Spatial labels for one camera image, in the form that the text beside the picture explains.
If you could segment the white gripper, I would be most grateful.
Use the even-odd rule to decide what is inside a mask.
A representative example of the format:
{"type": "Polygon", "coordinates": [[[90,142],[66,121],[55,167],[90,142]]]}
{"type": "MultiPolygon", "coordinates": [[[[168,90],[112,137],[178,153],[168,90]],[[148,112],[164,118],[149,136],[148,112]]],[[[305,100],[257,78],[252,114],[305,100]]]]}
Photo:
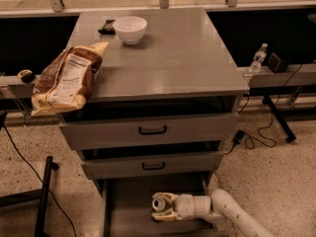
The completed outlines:
{"type": "Polygon", "coordinates": [[[153,210],[151,216],[156,221],[180,221],[207,219],[210,216],[211,202],[208,196],[176,195],[172,193],[156,193],[152,198],[163,196],[167,203],[174,201],[174,209],[168,208],[162,211],[153,210]]]}

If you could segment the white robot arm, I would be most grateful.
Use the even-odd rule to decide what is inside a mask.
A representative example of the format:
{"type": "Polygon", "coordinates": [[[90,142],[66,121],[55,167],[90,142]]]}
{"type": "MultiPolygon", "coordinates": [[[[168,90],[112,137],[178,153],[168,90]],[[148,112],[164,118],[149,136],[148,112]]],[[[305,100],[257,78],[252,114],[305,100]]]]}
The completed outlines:
{"type": "Polygon", "coordinates": [[[210,196],[156,193],[152,196],[151,206],[151,216],[157,221],[203,219],[214,223],[228,218],[245,237],[276,237],[223,189],[214,190],[210,196]]]}

